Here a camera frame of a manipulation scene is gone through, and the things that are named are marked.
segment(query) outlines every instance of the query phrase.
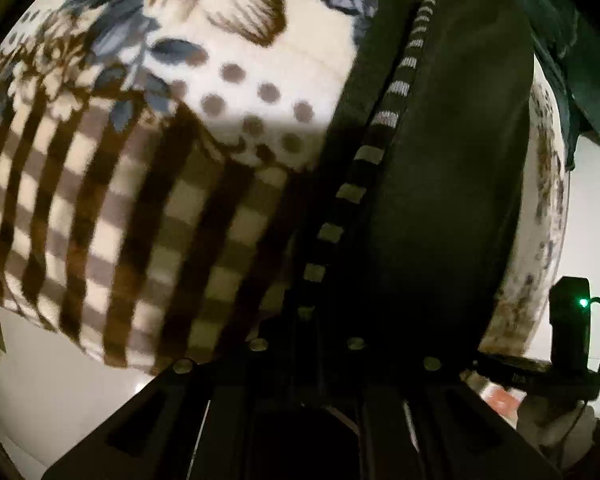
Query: fabric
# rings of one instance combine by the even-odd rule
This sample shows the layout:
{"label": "fabric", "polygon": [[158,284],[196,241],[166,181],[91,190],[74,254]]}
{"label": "fabric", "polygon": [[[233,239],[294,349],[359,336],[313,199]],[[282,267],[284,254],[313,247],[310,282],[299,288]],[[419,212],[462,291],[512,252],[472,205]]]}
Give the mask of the fabric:
{"label": "fabric", "polygon": [[[37,0],[0,48],[0,306],[151,372],[243,340],[280,309],[381,2]],[[544,137],[532,118],[516,239],[532,247],[509,261],[498,350],[524,346],[557,260],[564,165],[534,81]]]}
{"label": "fabric", "polygon": [[600,33],[570,0],[516,1],[529,17],[536,55],[557,99],[572,170],[581,133],[593,129],[600,145]]}

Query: plaid blanket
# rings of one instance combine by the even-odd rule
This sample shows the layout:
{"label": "plaid blanket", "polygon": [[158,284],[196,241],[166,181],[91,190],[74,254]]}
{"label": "plaid blanket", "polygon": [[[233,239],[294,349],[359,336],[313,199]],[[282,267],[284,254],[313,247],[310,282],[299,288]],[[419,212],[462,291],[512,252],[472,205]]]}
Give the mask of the plaid blanket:
{"label": "plaid blanket", "polygon": [[[37,0],[0,48],[0,306],[156,373],[277,312],[379,0]],[[536,66],[516,245],[483,349],[520,353],[563,225]]]}

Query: white floor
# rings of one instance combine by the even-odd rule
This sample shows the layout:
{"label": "white floor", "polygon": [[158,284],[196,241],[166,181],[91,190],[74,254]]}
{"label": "white floor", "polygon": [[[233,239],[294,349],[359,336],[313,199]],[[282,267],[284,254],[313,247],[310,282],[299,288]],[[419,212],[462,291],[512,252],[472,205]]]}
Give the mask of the white floor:
{"label": "white floor", "polygon": [[[571,176],[566,242],[559,274],[586,276],[600,296],[600,148],[582,139]],[[74,345],[10,312],[0,320],[8,354],[0,360],[0,437],[26,480],[43,471],[104,421],[149,377],[108,368]],[[543,320],[530,355],[548,358],[550,326]],[[592,321],[593,357],[600,356],[600,312]],[[600,399],[595,404],[600,416]]]}

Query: black cable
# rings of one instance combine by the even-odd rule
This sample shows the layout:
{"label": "black cable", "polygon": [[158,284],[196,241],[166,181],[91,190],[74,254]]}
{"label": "black cable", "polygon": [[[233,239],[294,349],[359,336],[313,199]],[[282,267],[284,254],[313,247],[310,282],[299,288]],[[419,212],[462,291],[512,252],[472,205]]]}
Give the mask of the black cable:
{"label": "black cable", "polygon": [[[598,298],[598,297],[591,298],[591,301],[589,301],[589,305],[592,305],[593,303],[597,303],[597,304],[600,305],[600,298]],[[600,373],[600,363],[598,364],[598,373]],[[568,429],[567,433],[564,434],[564,437],[562,437],[561,440],[560,440],[560,442],[558,443],[558,449],[560,449],[560,456],[559,456],[559,460],[558,460],[558,465],[562,462],[562,456],[563,456],[563,453],[564,453],[564,444],[565,444],[565,442],[567,442],[567,439],[568,439],[569,435],[571,434],[571,431],[573,431],[573,428],[576,427],[577,423],[580,421],[580,418],[584,414],[584,410],[586,410],[586,409],[587,409],[587,403],[584,402],[583,405],[582,405],[582,409],[580,410],[580,413],[574,419],[573,424]]]}

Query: flower petal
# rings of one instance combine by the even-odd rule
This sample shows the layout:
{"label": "flower petal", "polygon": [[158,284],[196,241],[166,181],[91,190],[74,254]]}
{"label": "flower petal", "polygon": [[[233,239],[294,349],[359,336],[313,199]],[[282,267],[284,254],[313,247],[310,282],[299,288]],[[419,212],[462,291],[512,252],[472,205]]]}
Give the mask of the flower petal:
{"label": "flower petal", "polygon": [[284,0],[200,0],[211,23],[261,46],[286,27]]}

